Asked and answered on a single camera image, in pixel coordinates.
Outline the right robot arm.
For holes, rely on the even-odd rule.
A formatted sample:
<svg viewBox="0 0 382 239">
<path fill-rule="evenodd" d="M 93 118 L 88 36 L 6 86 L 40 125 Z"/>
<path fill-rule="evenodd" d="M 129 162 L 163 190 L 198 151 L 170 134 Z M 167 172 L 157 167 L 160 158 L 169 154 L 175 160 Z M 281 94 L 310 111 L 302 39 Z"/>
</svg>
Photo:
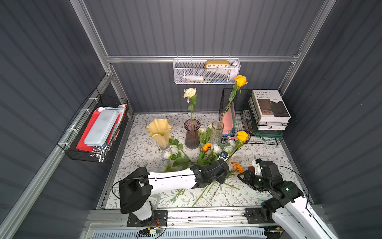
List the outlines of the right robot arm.
<svg viewBox="0 0 382 239">
<path fill-rule="evenodd" d="M 285 181 L 279 166 L 272 161 L 257 159 L 254 170 L 246 170 L 237 177 L 251 189 L 272 195 L 261 204 L 258 213 L 247 209 L 248 223 L 258 218 L 274 222 L 293 239 L 338 238 L 312 208 L 308 196 L 295 183 Z"/>
</svg>

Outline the red folder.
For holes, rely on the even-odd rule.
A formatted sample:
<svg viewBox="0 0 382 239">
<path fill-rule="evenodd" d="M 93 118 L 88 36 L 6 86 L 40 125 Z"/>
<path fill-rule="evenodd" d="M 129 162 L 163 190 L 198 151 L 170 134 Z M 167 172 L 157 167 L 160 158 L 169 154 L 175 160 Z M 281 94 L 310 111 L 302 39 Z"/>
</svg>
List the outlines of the red folder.
<svg viewBox="0 0 382 239">
<path fill-rule="evenodd" d="M 123 118 L 123 113 L 123 110 L 117 109 L 103 107 L 96 109 L 76 145 L 76 149 L 91 152 L 94 147 L 109 145 Z"/>
</svg>

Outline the clear glass vase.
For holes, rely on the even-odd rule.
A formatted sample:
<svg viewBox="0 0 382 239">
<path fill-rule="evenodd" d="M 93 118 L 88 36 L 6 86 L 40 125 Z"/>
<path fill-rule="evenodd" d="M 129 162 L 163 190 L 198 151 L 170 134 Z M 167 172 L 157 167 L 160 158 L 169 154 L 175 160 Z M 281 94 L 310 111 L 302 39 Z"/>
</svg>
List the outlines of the clear glass vase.
<svg viewBox="0 0 382 239">
<path fill-rule="evenodd" d="M 220 120 L 214 121 L 211 125 L 211 142 L 219 144 L 222 140 L 224 123 Z"/>
</svg>

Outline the yellow clock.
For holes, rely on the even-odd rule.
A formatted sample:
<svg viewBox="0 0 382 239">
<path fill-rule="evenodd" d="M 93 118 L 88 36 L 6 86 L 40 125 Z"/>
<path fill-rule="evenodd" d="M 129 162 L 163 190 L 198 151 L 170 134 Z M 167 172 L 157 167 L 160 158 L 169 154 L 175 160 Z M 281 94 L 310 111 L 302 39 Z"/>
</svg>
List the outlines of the yellow clock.
<svg viewBox="0 0 382 239">
<path fill-rule="evenodd" d="M 228 60 L 208 60 L 206 61 L 206 69 L 230 68 Z"/>
</svg>

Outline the interior design trends book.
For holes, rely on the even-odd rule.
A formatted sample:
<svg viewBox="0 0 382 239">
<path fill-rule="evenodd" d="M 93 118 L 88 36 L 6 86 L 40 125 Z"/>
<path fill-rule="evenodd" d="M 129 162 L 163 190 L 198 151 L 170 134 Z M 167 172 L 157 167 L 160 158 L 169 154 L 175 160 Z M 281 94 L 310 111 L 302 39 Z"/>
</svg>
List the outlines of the interior design trends book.
<svg viewBox="0 0 382 239">
<path fill-rule="evenodd" d="M 291 119 L 278 90 L 253 90 L 252 101 L 260 122 L 288 123 Z"/>
</svg>

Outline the pile of flowers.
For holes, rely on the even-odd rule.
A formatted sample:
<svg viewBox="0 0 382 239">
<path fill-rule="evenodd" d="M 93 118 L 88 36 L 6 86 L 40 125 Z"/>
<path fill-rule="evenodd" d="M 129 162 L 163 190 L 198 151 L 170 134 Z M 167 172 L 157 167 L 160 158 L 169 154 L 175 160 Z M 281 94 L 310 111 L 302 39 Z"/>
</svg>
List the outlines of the pile of flowers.
<svg viewBox="0 0 382 239">
<path fill-rule="evenodd" d="M 173 163 L 166 167 L 166 172 L 184 170 L 195 165 L 211 165 L 218 160 L 225 143 L 211 142 L 211 125 L 201 126 L 198 132 L 200 145 L 196 149 L 188 149 L 185 143 L 180 143 L 173 135 L 170 136 L 170 147 L 165 150 L 163 158 Z"/>
</svg>

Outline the yellow orange rose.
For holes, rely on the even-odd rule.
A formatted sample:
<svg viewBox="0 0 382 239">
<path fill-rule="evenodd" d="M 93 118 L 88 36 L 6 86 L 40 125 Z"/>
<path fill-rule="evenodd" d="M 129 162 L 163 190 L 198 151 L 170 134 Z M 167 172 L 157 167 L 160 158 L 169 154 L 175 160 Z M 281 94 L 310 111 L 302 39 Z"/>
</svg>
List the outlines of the yellow orange rose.
<svg viewBox="0 0 382 239">
<path fill-rule="evenodd" d="M 225 107 L 224 109 L 224 113 L 222 115 L 222 118 L 221 118 L 221 121 L 223 121 L 226 113 L 228 112 L 228 110 L 230 109 L 236 95 L 237 95 L 237 92 L 239 91 L 241 93 L 241 88 L 243 86 L 245 86 L 246 84 L 248 84 L 247 82 L 247 78 L 245 76 L 242 76 L 242 75 L 238 75 L 237 77 L 234 78 L 235 79 L 235 82 L 234 82 L 234 85 L 233 85 L 233 89 L 229 95 L 229 99 L 228 99 L 228 104 L 227 106 Z"/>
</svg>

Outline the purple ribbed glass vase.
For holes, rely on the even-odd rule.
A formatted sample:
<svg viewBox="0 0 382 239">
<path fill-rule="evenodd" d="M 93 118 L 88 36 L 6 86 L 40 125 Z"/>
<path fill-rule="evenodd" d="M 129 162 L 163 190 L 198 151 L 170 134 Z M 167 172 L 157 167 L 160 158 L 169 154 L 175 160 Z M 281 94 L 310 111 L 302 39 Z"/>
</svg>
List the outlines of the purple ribbed glass vase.
<svg viewBox="0 0 382 239">
<path fill-rule="evenodd" d="M 186 132 L 185 146 L 188 149 L 196 149 L 200 145 L 199 132 L 200 122 L 196 119 L 188 119 L 184 123 Z"/>
</svg>

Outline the yellow wavy vase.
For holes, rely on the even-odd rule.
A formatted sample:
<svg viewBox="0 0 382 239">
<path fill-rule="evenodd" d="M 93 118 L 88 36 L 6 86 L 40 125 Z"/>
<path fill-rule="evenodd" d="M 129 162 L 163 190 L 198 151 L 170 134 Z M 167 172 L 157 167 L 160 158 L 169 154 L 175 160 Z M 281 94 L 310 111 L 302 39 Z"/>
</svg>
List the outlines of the yellow wavy vase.
<svg viewBox="0 0 382 239">
<path fill-rule="evenodd" d="M 169 147 L 173 127 L 169 124 L 168 119 L 155 119 L 146 129 L 149 132 L 149 137 L 153 138 L 161 149 L 167 149 Z"/>
</svg>

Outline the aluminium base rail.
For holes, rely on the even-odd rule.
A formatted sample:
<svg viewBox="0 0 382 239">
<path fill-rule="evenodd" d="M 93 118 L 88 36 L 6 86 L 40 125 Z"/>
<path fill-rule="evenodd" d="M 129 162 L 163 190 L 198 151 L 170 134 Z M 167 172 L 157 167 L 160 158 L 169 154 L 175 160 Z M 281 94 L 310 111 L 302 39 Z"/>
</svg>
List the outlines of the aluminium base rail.
<svg viewBox="0 0 382 239">
<path fill-rule="evenodd" d="M 312 206 L 322 219 L 322 207 Z M 169 208 L 157 212 L 160 232 L 148 232 L 133 222 L 132 216 L 121 214 L 118 210 L 91 211 L 80 235 L 82 239 L 221 239 L 221 238 L 257 238 L 266 239 L 271 235 L 276 238 L 289 236 L 281 226 L 266 223 L 260 218 L 248 223 L 245 214 L 247 209 L 258 213 L 260 206 L 211 207 L 211 208 Z"/>
</svg>

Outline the pink folder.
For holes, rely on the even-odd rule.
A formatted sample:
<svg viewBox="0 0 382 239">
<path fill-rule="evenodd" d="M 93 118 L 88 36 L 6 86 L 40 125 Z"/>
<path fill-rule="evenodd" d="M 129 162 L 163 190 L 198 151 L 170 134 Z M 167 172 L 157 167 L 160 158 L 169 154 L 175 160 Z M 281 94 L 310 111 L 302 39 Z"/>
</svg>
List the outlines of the pink folder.
<svg viewBox="0 0 382 239">
<path fill-rule="evenodd" d="M 224 129 L 223 129 L 223 135 L 229 135 L 231 134 L 233 128 L 234 128 L 234 122 L 233 122 L 233 113 L 231 107 L 228 109 L 227 113 L 224 115 L 222 118 L 222 123 L 224 124 Z"/>
</svg>

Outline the cream white rose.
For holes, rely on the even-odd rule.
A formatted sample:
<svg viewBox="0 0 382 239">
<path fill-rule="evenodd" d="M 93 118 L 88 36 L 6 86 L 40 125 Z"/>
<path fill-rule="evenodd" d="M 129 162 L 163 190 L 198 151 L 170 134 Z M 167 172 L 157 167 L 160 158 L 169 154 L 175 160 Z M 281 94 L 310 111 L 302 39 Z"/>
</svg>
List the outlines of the cream white rose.
<svg viewBox="0 0 382 239">
<path fill-rule="evenodd" d="M 196 88 L 187 88 L 184 89 L 184 98 L 189 104 L 188 110 L 191 112 L 191 119 L 194 119 L 194 111 L 197 103 L 197 89 Z"/>
</svg>

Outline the floral table mat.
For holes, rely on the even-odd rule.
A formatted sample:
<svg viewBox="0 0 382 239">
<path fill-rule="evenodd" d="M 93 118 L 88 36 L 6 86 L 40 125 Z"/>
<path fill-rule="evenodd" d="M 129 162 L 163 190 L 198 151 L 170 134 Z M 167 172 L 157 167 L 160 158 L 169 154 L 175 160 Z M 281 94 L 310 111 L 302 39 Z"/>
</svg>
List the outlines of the floral table mat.
<svg viewBox="0 0 382 239">
<path fill-rule="evenodd" d="M 186 137 L 184 122 L 189 114 L 136 115 L 132 123 L 127 142 L 122 146 L 123 154 L 113 182 L 123 179 L 136 168 L 145 166 L 148 171 L 164 172 L 170 169 L 173 162 L 165 159 L 169 153 L 161 150 L 156 141 L 149 137 L 146 127 L 154 119 L 168 119 L 173 127 L 172 134 L 183 143 Z M 247 144 L 239 149 L 229 162 L 235 162 L 244 169 L 252 165 L 252 161 L 260 158 L 271 160 L 279 165 L 279 171 L 286 181 L 300 186 L 299 177 L 295 174 L 292 162 L 284 148 L 279 145 Z M 159 208 L 188 207 L 233 207 L 256 206 L 269 199 L 268 192 L 257 192 L 241 182 L 236 174 L 230 175 L 224 184 L 214 183 L 206 188 L 180 191 L 171 190 L 159 194 Z"/>
</svg>

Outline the white plastic case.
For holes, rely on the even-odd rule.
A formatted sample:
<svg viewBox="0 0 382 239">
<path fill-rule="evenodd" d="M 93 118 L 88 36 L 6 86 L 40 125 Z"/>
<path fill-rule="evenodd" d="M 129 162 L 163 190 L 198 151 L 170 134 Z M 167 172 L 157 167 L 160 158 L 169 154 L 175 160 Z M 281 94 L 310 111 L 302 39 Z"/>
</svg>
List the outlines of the white plastic case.
<svg viewBox="0 0 382 239">
<path fill-rule="evenodd" d="M 95 120 L 90 127 L 83 143 L 87 146 L 103 146 L 118 117 L 117 110 L 95 111 Z"/>
</svg>

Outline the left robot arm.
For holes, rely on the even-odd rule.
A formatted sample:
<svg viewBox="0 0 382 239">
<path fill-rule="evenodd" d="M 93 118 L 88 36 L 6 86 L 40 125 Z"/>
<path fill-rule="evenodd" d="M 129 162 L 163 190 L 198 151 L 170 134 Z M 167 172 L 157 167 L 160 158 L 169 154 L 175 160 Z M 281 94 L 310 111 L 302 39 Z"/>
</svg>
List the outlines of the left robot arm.
<svg viewBox="0 0 382 239">
<path fill-rule="evenodd" d="M 133 214 L 139 221 L 153 218 L 153 208 L 148 201 L 151 195 L 176 189 L 205 188 L 213 182 L 222 184 L 229 173 L 224 159 L 211 165 L 194 165 L 181 171 L 149 172 L 139 167 L 118 182 L 120 212 Z"/>
</svg>

